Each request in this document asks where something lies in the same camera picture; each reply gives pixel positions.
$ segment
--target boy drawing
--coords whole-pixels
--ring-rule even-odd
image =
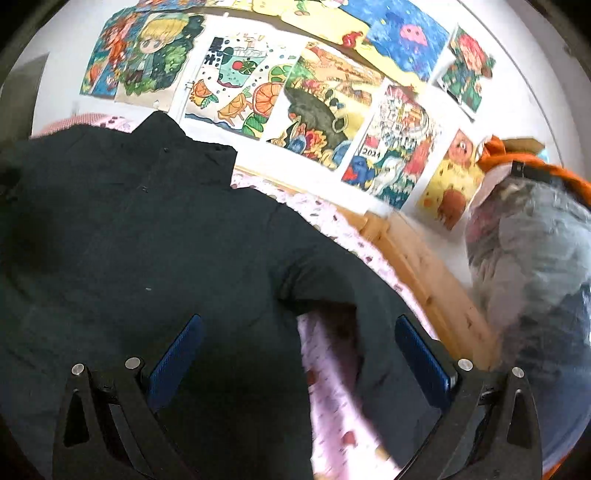
[[[129,59],[125,77],[126,85],[138,84],[150,78],[154,54],[172,43],[189,23],[186,14],[159,14],[148,21],[138,36],[134,54]]]

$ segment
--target drawing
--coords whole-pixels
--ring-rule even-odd
[[[342,181],[402,208],[423,173],[438,132],[408,90],[389,85]]]
[[[363,124],[382,80],[375,70],[320,43],[308,43],[283,91],[290,125],[269,141],[334,170]]]
[[[107,20],[86,68],[81,95],[113,98],[121,72],[147,14],[124,8]]]
[[[195,38],[203,31],[203,23],[202,15],[151,14],[121,74],[115,100],[168,111],[179,74]]]
[[[233,8],[252,12],[252,0],[206,0],[206,7]]]
[[[474,118],[482,101],[482,86],[492,78],[496,61],[460,27],[450,42],[450,48],[456,55],[456,61],[438,80],[438,84],[457,100],[469,117]]]
[[[185,117],[260,138],[299,53],[299,47],[258,33],[215,37]]]
[[[420,208],[448,230],[458,223],[484,178],[475,157],[474,143],[458,130],[418,201]]]
[[[394,80],[401,72],[429,80],[449,33],[408,0],[351,1],[341,7],[369,25],[357,51]]]
[[[135,9],[138,12],[158,12],[162,10],[186,10],[203,7],[206,0],[139,0]]]
[[[347,2],[348,0],[295,0],[289,2],[277,15],[284,22],[324,40],[355,48],[357,40],[361,41],[369,31],[369,25],[339,8]]]
[[[252,9],[259,14],[280,17],[293,2],[294,0],[253,0]]]

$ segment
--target gray clothing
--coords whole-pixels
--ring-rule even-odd
[[[565,189],[509,177],[474,210],[466,239],[502,362],[531,383],[546,471],[591,417],[591,212]]]

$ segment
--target paper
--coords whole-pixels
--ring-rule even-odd
[[[252,9],[259,14],[277,17],[293,3],[294,0],[253,0]]]
[[[252,0],[206,0],[206,7],[233,8],[252,12]]]
[[[342,180],[400,209],[422,175],[438,126],[408,89],[389,85]]]
[[[336,169],[383,79],[321,43],[308,43],[285,83],[287,107],[271,119],[287,126],[270,142]]]
[[[458,223],[484,178],[475,155],[474,143],[458,130],[417,204],[448,230]]]
[[[203,15],[151,14],[119,78],[115,100],[167,112],[204,22]]]
[[[408,0],[350,1],[342,9],[370,26],[357,48],[364,58],[398,82],[408,77],[401,72],[429,80],[449,37],[432,17]]]
[[[482,102],[482,91],[491,81],[496,61],[461,28],[457,29],[450,48],[456,55],[456,61],[438,80],[438,84],[456,99],[469,117],[474,118]]]
[[[185,117],[260,138],[300,50],[260,33],[216,37],[194,80]]]
[[[147,16],[130,7],[107,20],[90,56],[80,87],[81,95],[115,96],[121,72]]]
[[[206,0],[139,0],[135,9],[145,12],[162,10],[186,10],[187,8],[203,7]]]
[[[284,22],[323,40],[355,48],[357,39],[363,38],[369,27],[340,9],[342,5],[336,0],[292,1],[280,14]]]
[[[420,91],[449,33],[408,0],[255,0],[254,10],[355,49],[390,78]]]

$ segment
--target blue ocean drawing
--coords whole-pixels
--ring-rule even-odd
[[[408,0],[349,0],[341,9],[369,25],[366,40],[404,72],[428,81],[449,33]]]

